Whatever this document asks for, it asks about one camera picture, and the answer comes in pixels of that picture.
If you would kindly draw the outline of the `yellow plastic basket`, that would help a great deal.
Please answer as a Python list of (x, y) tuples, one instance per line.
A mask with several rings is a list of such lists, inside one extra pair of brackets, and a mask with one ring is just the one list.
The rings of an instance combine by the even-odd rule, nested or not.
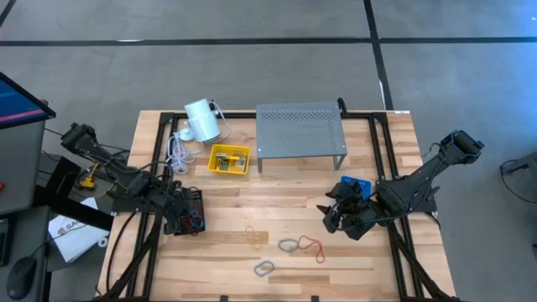
[[(218, 170), (216, 170), (216, 168), (215, 168), (215, 166), (216, 166), (215, 155), (217, 153), (227, 154), (229, 156), (229, 158), (231, 158), (232, 156), (245, 157), (247, 159), (247, 164), (246, 164), (245, 171), (243, 173), (234, 173), (234, 172), (229, 170), (229, 167), (228, 167), (228, 171), (218, 171)], [(211, 147), (211, 153), (210, 153), (210, 156), (209, 156), (208, 169), (211, 172), (220, 173), (220, 174), (239, 174), (239, 175), (243, 175), (243, 174), (246, 174), (248, 172), (249, 160), (250, 160), (250, 148), (249, 147), (237, 146), (237, 145), (229, 145), (229, 144), (214, 144)]]

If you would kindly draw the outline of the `blue plastic basket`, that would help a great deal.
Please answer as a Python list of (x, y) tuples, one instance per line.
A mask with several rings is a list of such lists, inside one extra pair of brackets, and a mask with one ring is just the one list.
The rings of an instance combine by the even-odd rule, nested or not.
[(368, 180), (360, 180), (352, 178), (350, 176), (343, 175), (341, 177), (341, 182), (348, 184), (354, 183), (355, 185), (360, 186), (361, 196), (363, 199), (367, 199), (372, 194), (372, 184)]

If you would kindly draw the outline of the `grey perforated metal shelf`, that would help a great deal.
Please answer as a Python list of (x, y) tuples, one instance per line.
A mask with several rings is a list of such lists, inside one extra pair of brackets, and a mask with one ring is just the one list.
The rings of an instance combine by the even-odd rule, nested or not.
[(337, 102), (258, 104), (258, 171), (265, 159), (331, 157), (338, 170), (347, 156)]

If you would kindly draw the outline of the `black support beam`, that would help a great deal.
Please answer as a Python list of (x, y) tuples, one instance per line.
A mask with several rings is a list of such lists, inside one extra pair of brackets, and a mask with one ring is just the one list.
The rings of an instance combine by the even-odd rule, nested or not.
[(105, 212), (83, 205), (53, 190), (36, 185), (32, 206), (48, 206), (54, 213), (66, 216), (104, 231), (112, 229), (113, 217)]

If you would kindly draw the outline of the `computer monitor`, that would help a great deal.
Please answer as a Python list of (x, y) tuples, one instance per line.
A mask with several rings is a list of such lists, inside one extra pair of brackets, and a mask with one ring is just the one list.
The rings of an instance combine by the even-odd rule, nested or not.
[(0, 129), (56, 117), (48, 102), (40, 100), (0, 72)]

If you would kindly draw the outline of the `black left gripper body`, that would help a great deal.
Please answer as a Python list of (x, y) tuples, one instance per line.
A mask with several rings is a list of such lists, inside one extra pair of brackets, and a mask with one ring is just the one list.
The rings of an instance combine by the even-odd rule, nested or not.
[(174, 235), (179, 226), (179, 215), (183, 206), (181, 205), (181, 190), (185, 188), (181, 184), (172, 184), (166, 193), (166, 202), (164, 204), (163, 217), (166, 219), (164, 224), (164, 235)]

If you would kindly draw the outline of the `black plastic basket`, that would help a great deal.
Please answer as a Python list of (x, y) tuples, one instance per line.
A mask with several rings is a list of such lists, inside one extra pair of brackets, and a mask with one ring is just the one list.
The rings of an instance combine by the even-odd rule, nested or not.
[(178, 230), (175, 236), (197, 236), (206, 229), (205, 209), (202, 191), (196, 187), (181, 190), (181, 205), (183, 209), (179, 215)]

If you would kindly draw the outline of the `red rubber band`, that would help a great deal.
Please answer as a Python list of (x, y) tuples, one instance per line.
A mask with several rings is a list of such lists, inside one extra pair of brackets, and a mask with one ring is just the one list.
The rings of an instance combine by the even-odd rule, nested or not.
[(322, 264), (326, 260), (326, 256), (323, 251), (323, 245), (321, 241), (302, 235), (299, 237), (297, 248), (301, 251), (307, 251), (309, 249), (315, 249), (315, 261), (318, 264)]
[(190, 224), (190, 216), (189, 216), (189, 214), (190, 214), (190, 211), (191, 211), (192, 209), (198, 209), (199, 212), (200, 212), (200, 214), (203, 216), (203, 218), (204, 218), (204, 220), (205, 220), (205, 217), (204, 217), (204, 210), (203, 210), (203, 205), (202, 205), (201, 203), (197, 202), (197, 203), (195, 203), (195, 204), (194, 204), (194, 205), (193, 205), (193, 206), (186, 212), (185, 216), (183, 217), (183, 221), (184, 221), (184, 223), (185, 223), (185, 227), (186, 227), (190, 232), (202, 232), (202, 231), (205, 230), (205, 228), (196, 230), (196, 229), (194, 229), (194, 228), (191, 226), (191, 224)]

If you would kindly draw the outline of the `yellow rubber band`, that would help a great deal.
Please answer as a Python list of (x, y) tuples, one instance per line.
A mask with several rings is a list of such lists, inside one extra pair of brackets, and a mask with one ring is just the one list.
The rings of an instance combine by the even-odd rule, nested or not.
[(246, 226), (244, 231), (246, 232), (248, 244), (254, 250), (259, 251), (264, 242), (264, 234), (262, 232), (256, 232), (252, 226)]

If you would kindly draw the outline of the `black keyboard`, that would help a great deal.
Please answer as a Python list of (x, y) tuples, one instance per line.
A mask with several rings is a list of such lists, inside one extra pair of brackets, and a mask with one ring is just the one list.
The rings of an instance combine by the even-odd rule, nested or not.
[(4, 216), (0, 217), (0, 267), (8, 265), (11, 246), (13, 243), (13, 219)]

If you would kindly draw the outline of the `black floor stand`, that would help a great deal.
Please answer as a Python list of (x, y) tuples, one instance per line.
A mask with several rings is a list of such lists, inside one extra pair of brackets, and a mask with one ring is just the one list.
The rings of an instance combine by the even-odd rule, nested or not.
[(537, 151), (519, 159), (510, 159), (500, 165), (502, 175), (512, 174), (522, 169), (528, 169), (530, 174), (537, 178)]

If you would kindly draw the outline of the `black computer mouse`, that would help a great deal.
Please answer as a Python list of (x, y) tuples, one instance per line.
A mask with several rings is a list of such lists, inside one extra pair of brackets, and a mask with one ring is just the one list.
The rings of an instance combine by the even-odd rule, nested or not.
[(31, 256), (20, 258), (12, 267), (7, 283), (6, 293), (10, 299), (21, 300), (31, 291), (37, 260)]

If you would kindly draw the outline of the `white printed paper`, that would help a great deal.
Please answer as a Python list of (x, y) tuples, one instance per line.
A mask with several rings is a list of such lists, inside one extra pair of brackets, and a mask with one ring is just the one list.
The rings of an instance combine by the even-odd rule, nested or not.
[(62, 258), (71, 263), (94, 245), (107, 246), (109, 231), (58, 215), (49, 221), (48, 231)]

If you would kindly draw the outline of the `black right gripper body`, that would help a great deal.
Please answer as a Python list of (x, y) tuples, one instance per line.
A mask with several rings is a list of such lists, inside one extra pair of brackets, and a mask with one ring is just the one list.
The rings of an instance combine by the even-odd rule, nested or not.
[(329, 233), (345, 232), (349, 238), (357, 241), (376, 224), (374, 220), (378, 214), (371, 201), (362, 198), (359, 185), (349, 184), (349, 196), (334, 201), (332, 207), (336, 214), (332, 218), (324, 216), (322, 219)]

